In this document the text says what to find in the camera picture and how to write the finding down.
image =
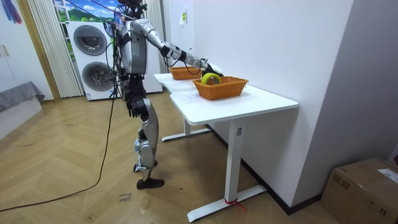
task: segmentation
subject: washing machine door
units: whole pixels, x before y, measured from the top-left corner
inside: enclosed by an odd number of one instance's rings
[[[109,67],[102,62],[91,62],[83,69],[81,74],[84,83],[93,90],[106,91],[113,88],[113,78],[109,72]]]
[[[83,25],[73,34],[76,46],[85,54],[100,55],[106,49],[106,37],[97,28]]]

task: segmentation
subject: stacked washer and dryer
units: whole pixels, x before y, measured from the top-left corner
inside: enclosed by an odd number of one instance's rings
[[[87,100],[107,99],[113,92],[109,66],[113,65],[113,45],[100,22],[67,22],[67,31]],[[148,46],[144,88],[148,93],[162,91],[154,74],[160,73],[157,48]]]

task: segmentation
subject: brown basket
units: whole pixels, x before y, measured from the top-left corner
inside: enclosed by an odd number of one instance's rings
[[[199,68],[188,67],[189,71],[192,74],[196,74]],[[169,68],[170,72],[173,75],[175,80],[188,80],[188,79],[196,79],[201,77],[201,71],[197,75],[192,75],[188,72],[186,67],[172,67]]]
[[[235,77],[220,77],[221,83],[214,85],[214,79],[210,79],[208,84],[194,80],[194,84],[199,91],[199,95],[207,100],[219,100],[233,96],[239,96],[248,80]]]

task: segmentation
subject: curtain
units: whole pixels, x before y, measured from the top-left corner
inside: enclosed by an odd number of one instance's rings
[[[148,11],[146,18],[154,26],[155,30],[165,40],[164,22],[163,22],[163,8],[160,0],[145,0],[148,4]],[[167,66],[164,63],[163,56],[159,53],[160,72],[168,73]]]
[[[52,0],[27,0],[62,98],[82,96],[83,89],[73,66]]]

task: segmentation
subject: table top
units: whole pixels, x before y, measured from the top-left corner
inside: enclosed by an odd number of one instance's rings
[[[258,114],[296,108],[296,101],[251,85],[240,96],[207,100],[199,95],[192,80],[174,80],[171,73],[156,74],[156,79],[171,93],[174,105],[193,126],[245,118]]]

